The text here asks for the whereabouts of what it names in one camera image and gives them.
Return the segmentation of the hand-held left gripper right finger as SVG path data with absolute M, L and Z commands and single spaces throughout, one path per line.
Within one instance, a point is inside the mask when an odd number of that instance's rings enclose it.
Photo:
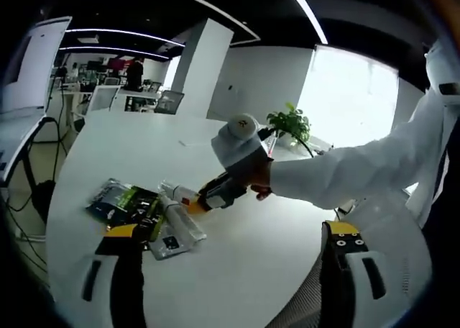
M 409 309 L 396 272 L 348 222 L 324 221 L 319 327 L 394 327 Z

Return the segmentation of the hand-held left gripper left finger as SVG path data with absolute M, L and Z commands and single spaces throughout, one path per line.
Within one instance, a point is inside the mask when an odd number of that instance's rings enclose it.
M 70 327 L 145 327 L 142 253 L 146 227 L 111 228 L 64 277 L 57 307 Z

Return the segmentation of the person's right hand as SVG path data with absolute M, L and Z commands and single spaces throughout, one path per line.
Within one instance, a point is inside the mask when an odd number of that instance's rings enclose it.
M 272 158 L 268 158 L 266 162 L 260 163 L 251 174 L 249 179 L 250 189 L 256 193 L 258 201 L 265 200 L 271 193 L 270 186 L 270 169 L 272 165 Z

